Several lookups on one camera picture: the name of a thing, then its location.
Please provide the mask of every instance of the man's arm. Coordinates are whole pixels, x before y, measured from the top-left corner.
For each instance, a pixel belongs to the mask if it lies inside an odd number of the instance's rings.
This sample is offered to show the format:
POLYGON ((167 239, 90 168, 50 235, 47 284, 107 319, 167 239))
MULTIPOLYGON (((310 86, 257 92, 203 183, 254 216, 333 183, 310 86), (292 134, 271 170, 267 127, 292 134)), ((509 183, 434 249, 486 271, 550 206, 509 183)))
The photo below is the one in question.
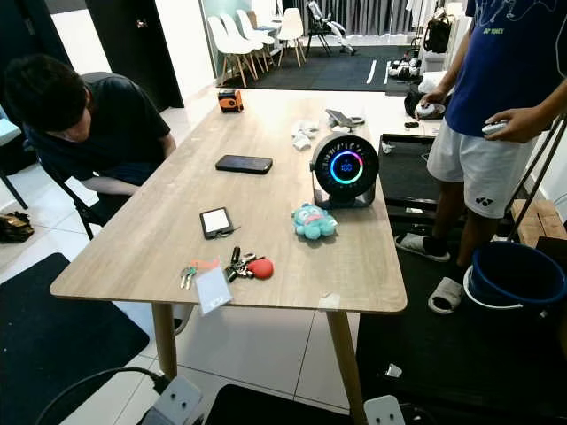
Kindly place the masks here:
POLYGON ((164 157, 167 158, 175 150, 176 144, 175 139, 171 133, 167 133, 163 137, 160 137, 159 142, 163 148, 164 157))
POLYGON ((486 136, 488 140, 526 143, 567 110, 567 80, 563 81, 543 102, 533 108, 508 109, 486 120, 486 124, 507 120, 501 131, 486 136))
POLYGON ((472 34, 474 27, 475 24, 474 22, 472 22, 470 24, 469 31, 467 31, 467 33, 462 37, 459 50, 454 56, 453 62, 447 70, 447 73, 445 74, 439 85, 431 93, 428 93, 422 98, 421 103, 423 106, 427 106, 428 104, 442 104, 443 102, 445 102, 447 94, 457 83, 457 76, 459 75, 459 71, 461 71, 462 62, 464 61, 464 57, 467 54, 467 50, 469 49, 470 35, 472 34))
POLYGON ((113 179, 112 177, 95 176, 89 178, 88 180, 81 180, 81 183, 87 189, 108 195, 132 196, 138 189, 138 186, 136 186, 135 184, 126 183, 122 180, 113 179))

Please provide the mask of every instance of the man in black shirt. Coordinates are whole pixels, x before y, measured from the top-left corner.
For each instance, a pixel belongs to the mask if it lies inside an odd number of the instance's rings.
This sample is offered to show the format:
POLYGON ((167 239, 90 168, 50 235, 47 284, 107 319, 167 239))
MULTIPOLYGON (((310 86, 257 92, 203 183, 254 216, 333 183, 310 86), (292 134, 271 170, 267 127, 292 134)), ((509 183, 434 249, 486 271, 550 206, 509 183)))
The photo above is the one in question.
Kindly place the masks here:
POLYGON ((151 100, 120 75, 80 77, 36 55, 8 65, 5 95, 40 158, 99 194, 133 195, 175 149, 151 100))

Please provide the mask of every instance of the person in blue shirt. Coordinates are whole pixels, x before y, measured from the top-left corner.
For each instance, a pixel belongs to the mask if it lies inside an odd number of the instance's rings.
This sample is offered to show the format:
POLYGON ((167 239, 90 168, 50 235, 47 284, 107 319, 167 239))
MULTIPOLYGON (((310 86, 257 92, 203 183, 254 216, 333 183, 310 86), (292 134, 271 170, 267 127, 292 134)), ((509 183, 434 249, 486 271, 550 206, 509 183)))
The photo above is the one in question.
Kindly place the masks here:
POLYGON ((453 63, 422 99, 443 103, 454 88, 427 164, 440 181, 435 225, 430 236, 396 236, 403 250, 449 261, 447 235, 468 210, 456 267, 429 300, 436 313, 458 306, 472 252, 492 239, 538 135, 567 106, 567 1, 469 0, 467 15, 453 63), (507 124, 483 134, 498 121, 507 124))

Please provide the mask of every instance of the white chair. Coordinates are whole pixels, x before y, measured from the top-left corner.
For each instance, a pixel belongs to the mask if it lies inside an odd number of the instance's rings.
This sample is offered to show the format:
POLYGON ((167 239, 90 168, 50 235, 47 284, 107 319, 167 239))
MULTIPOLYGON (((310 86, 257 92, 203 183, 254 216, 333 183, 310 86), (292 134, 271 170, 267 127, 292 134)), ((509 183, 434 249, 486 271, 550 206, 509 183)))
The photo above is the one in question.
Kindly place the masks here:
MULTIPOLYGON (((222 22, 224 23, 224 27, 227 28, 227 34, 229 35, 230 40, 232 40, 234 43, 241 44, 244 46, 249 46, 252 49, 252 51, 261 50, 264 47, 261 42, 246 40, 242 35, 240 35, 237 24, 230 15, 226 13, 221 13, 220 16, 222 22)), ((252 69, 254 70, 254 78, 255 80, 258 80, 258 73, 256 72, 256 65, 254 64, 252 51, 249 54, 250 61, 252 62, 252 69)))
POLYGON ((237 14, 238 14, 238 18, 240 19, 240 27, 242 28, 242 32, 246 37, 246 39, 256 40, 262 43, 263 45, 262 57, 264 58, 264 65, 266 66, 266 71, 269 72, 268 61, 266 60, 266 49, 268 48, 269 45, 274 44, 276 40, 274 40, 274 37, 270 37, 266 31, 259 31, 257 29, 254 29, 252 27, 252 23, 250 22, 250 18, 248 18, 248 15, 246 14, 245 11, 243 11, 242 9, 238 9, 237 14))
POLYGON ((250 54, 253 50, 251 45, 243 45, 234 42, 229 35, 227 34, 226 29, 222 25, 220 19, 216 16, 210 16, 207 18, 209 22, 209 27, 211 28, 211 32, 213 33, 214 44, 216 44, 217 50, 224 55, 224 62, 222 64, 222 78, 221 78, 221 85, 224 84, 225 75, 227 71, 227 63, 229 63, 234 71, 234 67, 230 63, 232 60, 234 63, 234 59, 238 63, 238 69, 240 70, 240 77, 242 78, 242 83, 246 87, 246 78, 245 73, 242 70, 242 64, 240 62, 240 57, 242 56, 245 64, 248 66, 248 69, 254 76, 254 72, 252 71, 252 67, 248 63, 248 59, 246 55, 250 54))
POLYGON ((299 51, 301 50, 301 56, 303 57, 303 63, 306 62, 305 54, 303 53, 303 46, 301 45, 300 37, 303 36, 303 22, 301 21, 301 14, 299 9, 296 7, 290 7, 283 13, 282 29, 277 38, 284 42, 282 51, 280 53, 280 59, 277 65, 280 66, 282 63, 282 56, 284 55, 285 48, 290 41, 295 42, 295 54, 298 57, 298 65, 301 67, 301 61, 299 60, 299 51))

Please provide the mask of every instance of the plush toy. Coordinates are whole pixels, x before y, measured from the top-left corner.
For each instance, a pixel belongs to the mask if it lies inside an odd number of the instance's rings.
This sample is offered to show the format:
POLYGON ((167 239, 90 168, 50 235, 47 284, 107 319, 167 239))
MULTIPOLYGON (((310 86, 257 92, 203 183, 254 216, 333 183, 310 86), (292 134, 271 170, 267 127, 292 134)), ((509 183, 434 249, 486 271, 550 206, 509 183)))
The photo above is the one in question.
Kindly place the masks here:
POLYGON ((337 221, 328 212, 311 204, 303 204, 291 213, 295 233, 307 239, 318 239, 335 233, 337 221))

